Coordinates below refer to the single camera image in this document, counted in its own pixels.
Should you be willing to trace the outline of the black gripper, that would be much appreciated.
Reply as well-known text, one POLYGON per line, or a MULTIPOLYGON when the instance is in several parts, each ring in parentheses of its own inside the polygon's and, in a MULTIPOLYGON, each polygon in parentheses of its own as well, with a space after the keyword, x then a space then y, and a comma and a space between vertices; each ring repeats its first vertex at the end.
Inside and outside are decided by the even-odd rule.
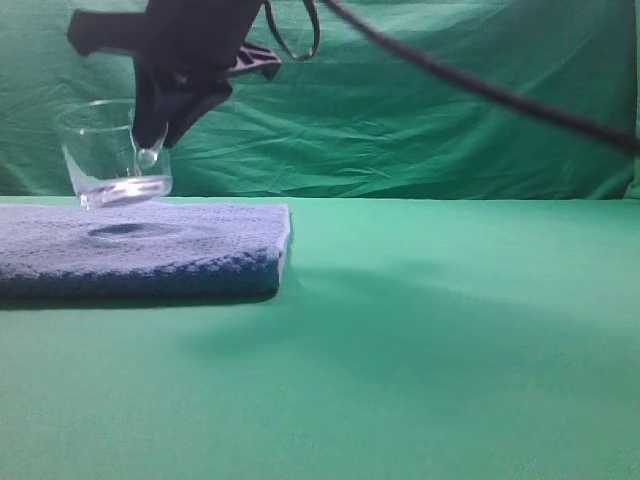
POLYGON ((259 73, 271 80, 278 73, 281 59, 247 40, 261 6, 260 1, 194 0, 149 1, 143 12, 77 9, 67 38, 82 56, 123 55, 148 68, 135 70, 132 137, 141 148, 173 148, 231 97, 225 79, 259 73), (162 75, 175 75, 189 87, 210 85, 171 95, 162 75))

